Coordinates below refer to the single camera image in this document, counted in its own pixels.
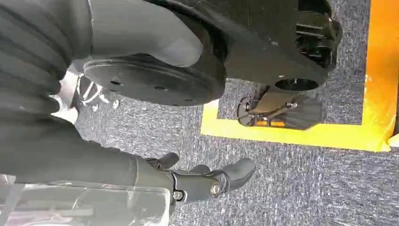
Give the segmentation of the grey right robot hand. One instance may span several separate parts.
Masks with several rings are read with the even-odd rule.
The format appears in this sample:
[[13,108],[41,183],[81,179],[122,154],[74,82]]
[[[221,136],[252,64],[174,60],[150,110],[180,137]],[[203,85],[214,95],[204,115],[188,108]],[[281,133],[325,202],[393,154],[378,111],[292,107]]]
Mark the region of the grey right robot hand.
[[0,172],[19,183],[79,181],[173,191],[157,160],[84,140],[55,117],[51,95],[75,59],[144,53],[171,66],[198,62],[200,40],[174,13],[143,0],[0,3]]

